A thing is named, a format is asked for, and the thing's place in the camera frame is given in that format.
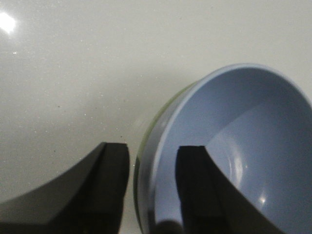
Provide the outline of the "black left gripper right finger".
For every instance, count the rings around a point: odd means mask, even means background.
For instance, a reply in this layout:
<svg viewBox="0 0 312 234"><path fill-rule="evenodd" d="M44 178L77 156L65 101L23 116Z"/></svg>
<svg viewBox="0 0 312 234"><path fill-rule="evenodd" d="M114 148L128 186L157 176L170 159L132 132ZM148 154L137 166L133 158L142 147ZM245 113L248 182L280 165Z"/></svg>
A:
<svg viewBox="0 0 312 234"><path fill-rule="evenodd" d="M187 234L280 234L223 175L204 146L181 146L175 181Z"/></svg>

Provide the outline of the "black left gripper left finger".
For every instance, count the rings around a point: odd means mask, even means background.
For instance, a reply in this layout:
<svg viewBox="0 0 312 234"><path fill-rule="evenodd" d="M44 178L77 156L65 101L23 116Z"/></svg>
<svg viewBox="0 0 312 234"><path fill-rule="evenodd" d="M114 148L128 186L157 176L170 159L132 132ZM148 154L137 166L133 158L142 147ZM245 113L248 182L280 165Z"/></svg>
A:
<svg viewBox="0 0 312 234"><path fill-rule="evenodd" d="M100 143L76 165L0 204L3 234L116 234L129 179L125 143Z"/></svg>

